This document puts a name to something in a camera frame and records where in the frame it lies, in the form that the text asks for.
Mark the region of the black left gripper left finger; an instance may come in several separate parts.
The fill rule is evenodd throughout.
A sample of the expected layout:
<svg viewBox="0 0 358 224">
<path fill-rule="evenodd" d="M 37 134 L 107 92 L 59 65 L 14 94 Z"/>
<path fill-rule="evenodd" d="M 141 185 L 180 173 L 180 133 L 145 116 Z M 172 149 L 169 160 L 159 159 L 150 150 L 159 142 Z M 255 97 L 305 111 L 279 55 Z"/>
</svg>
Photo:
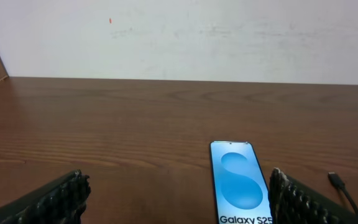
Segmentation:
<svg viewBox="0 0 358 224">
<path fill-rule="evenodd" d="M 0 224 L 81 224 L 89 176 L 73 170 L 0 207 Z"/>
</svg>

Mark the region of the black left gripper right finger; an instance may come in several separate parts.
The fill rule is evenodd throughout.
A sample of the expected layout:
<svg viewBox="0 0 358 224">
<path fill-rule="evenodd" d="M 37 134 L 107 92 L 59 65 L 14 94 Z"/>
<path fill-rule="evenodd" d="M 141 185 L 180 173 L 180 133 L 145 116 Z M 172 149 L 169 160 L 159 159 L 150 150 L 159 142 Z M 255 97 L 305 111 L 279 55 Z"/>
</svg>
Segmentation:
<svg viewBox="0 0 358 224">
<path fill-rule="evenodd" d="M 335 172 L 328 173 L 331 185 L 342 192 L 353 212 L 274 168 L 268 187 L 268 200 L 274 224 L 358 224 L 358 207 Z"/>
</svg>

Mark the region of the blue Galaxy smartphone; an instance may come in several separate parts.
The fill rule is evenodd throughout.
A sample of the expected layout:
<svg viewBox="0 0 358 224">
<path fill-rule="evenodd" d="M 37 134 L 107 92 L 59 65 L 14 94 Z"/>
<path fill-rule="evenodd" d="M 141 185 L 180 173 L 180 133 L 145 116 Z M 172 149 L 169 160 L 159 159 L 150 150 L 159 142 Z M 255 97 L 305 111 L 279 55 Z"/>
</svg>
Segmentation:
<svg viewBox="0 0 358 224">
<path fill-rule="evenodd" d="M 267 183 L 251 143 L 213 141 L 209 153 L 217 222 L 272 224 Z"/>
</svg>

